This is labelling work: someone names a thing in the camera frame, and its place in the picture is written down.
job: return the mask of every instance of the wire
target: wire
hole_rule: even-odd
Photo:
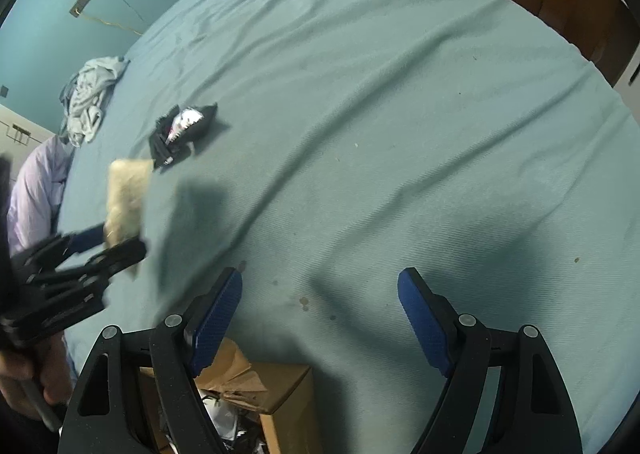
[[[135,12],[135,14],[138,16],[139,20],[141,20],[142,22],[144,22],[145,24],[147,24],[147,23],[146,23],[146,20],[144,20],[144,19],[142,18],[142,15],[140,15],[140,14],[138,13],[138,11],[137,11],[133,6],[131,6],[131,5],[127,2],[127,0],[122,0],[122,2],[123,2],[124,4],[126,4],[130,9],[132,9],[132,10]]]
[[[117,22],[109,22],[106,20],[102,20],[100,17],[93,17],[92,15],[82,14],[81,12],[78,12],[77,8],[76,8],[76,14],[78,14],[80,17],[84,17],[89,20],[95,20],[97,22],[101,22],[103,24],[106,24],[107,26],[115,26],[116,28],[121,28],[122,30],[132,31],[136,35],[142,35],[139,31],[136,31],[133,28],[129,28],[128,26],[123,26]]]

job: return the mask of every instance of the light blue bedsheet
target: light blue bedsheet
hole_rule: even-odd
[[[325,452],[409,453],[444,382],[396,295],[414,266],[487,326],[539,326],[603,445],[640,387],[640,130],[575,47],[508,0],[180,0],[127,57],[61,229],[104,219],[109,164],[174,104],[219,122],[153,175],[148,257],[68,331],[78,366],[242,263],[230,335],[313,366]]]

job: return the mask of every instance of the cardboard box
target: cardboard box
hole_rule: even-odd
[[[145,411],[161,454],[173,454],[160,432],[160,400],[153,370],[140,369]],[[195,379],[199,389],[219,392],[222,399],[260,415],[270,454],[322,454],[311,368],[301,364],[249,363],[228,339],[213,364]]]

